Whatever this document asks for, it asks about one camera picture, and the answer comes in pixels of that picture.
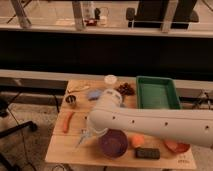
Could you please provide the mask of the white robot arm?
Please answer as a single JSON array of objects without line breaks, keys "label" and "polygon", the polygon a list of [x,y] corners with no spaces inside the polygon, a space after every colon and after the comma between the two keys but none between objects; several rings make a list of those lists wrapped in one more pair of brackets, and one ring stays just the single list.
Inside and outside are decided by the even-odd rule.
[{"label": "white robot arm", "polygon": [[121,94],[106,89],[87,116],[87,129],[104,135],[109,129],[143,133],[213,148],[213,111],[123,108]]}]

